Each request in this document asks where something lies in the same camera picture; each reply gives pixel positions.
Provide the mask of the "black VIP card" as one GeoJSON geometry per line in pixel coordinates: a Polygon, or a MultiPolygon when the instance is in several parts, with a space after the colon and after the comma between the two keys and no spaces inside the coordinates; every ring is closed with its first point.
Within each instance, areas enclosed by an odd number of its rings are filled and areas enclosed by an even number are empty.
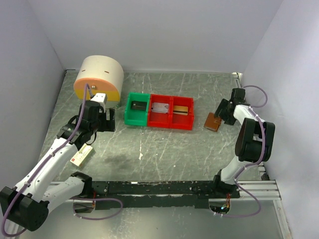
{"type": "Polygon", "coordinates": [[[146,111],[146,109],[147,109],[147,102],[132,101],[132,103],[131,103],[131,109],[132,109],[132,110],[138,110],[138,111],[146,111]]]}

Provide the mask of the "brown leather card holder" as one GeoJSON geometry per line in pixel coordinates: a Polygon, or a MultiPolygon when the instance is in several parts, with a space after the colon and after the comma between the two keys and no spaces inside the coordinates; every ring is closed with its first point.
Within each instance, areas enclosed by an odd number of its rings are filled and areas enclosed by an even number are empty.
{"type": "Polygon", "coordinates": [[[222,119],[220,117],[215,117],[214,113],[209,113],[206,118],[204,128],[217,132],[221,126],[221,123],[222,119]]]}

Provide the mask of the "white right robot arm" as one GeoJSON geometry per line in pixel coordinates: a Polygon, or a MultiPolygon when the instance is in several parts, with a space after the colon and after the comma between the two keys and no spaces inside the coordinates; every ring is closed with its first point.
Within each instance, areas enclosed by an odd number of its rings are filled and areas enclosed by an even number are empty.
{"type": "Polygon", "coordinates": [[[235,156],[213,179],[212,194],[217,198],[233,193],[238,188],[236,182],[245,169],[268,161],[271,156],[275,125],[261,119],[253,107],[245,102],[243,88],[232,89],[229,100],[222,99],[214,114],[214,122],[241,125],[235,143],[235,156]]]}

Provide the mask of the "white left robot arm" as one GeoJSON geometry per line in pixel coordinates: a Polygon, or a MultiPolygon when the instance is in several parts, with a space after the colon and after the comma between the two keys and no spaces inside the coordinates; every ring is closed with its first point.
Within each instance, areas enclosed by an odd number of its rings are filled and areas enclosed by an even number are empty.
{"type": "Polygon", "coordinates": [[[51,148],[14,187],[0,192],[3,222],[10,220],[25,230],[35,231],[56,207],[66,200],[93,195],[92,178],[75,172],[59,186],[48,189],[57,173],[98,132],[115,131],[115,109],[104,109],[93,100],[80,105],[56,136],[51,148]]]}

